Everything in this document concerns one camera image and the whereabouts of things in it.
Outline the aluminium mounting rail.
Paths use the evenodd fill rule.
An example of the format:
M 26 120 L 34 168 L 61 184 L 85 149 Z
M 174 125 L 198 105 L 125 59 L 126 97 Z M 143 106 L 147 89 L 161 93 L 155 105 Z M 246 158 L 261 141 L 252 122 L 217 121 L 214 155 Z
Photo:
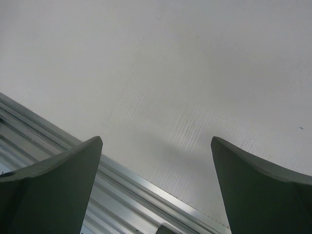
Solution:
M 62 153 L 80 141 L 5 95 L 0 97 L 0 171 Z M 228 234 L 217 223 L 107 156 L 102 156 L 81 232 Z

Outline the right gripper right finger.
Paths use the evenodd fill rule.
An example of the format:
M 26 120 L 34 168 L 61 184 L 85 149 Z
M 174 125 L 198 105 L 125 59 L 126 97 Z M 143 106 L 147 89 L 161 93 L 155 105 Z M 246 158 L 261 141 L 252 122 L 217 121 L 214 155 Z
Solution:
M 312 177 L 252 155 L 220 137 L 214 166 L 233 234 L 310 234 Z

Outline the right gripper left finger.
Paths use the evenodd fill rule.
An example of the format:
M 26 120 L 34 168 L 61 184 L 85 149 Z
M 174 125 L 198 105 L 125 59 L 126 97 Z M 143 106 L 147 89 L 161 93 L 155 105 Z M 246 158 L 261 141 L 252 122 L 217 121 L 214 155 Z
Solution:
M 79 234 L 101 158 L 95 136 L 0 176 L 2 234 Z

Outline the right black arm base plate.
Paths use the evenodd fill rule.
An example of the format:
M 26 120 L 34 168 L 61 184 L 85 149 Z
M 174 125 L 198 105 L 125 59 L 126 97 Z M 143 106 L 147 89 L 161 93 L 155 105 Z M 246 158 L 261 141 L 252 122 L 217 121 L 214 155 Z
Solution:
M 171 229 L 169 229 L 168 227 L 161 225 L 156 234 L 176 234 L 174 231 L 172 231 Z

